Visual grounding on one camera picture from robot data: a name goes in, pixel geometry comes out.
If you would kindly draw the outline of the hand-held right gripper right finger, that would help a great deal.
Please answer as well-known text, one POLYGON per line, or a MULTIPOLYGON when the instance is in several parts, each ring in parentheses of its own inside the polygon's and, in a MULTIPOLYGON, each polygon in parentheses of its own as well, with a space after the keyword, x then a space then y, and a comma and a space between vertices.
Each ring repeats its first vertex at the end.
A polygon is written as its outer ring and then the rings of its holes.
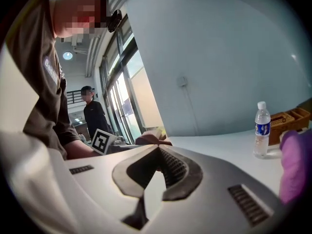
POLYGON ((170 174, 148 234, 260 234, 284 207, 261 182, 235 165, 212 156, 160 145, 170 174))

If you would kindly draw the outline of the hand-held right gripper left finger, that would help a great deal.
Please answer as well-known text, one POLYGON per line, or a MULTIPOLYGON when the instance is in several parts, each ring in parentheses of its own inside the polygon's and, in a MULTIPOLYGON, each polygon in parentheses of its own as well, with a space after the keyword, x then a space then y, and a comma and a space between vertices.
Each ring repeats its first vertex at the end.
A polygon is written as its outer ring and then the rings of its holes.
POLYGON ((160 210, 160 172, 155 171, 144 190, 144 203, 138 198, 124 195, 112 179, 114 167, 146 148, 142 146, 106 156, 73 159, 65 162, 69 169, 90 165, 93 169, 73 175, 87 195, 97 203, 117 224, 126 230, 118 234, 144 233, 144 227, 160 210))

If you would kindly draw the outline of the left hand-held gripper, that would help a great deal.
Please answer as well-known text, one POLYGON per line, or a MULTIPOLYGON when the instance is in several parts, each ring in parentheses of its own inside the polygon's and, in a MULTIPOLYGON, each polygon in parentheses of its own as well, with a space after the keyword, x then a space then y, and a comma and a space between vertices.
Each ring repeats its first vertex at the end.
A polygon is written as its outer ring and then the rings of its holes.
POLYGON ((126 144, 124 137, 100 129, 96 130, 91 143, 91 148, 100 155, 119 153, 136 147, 137 145, 126 144))

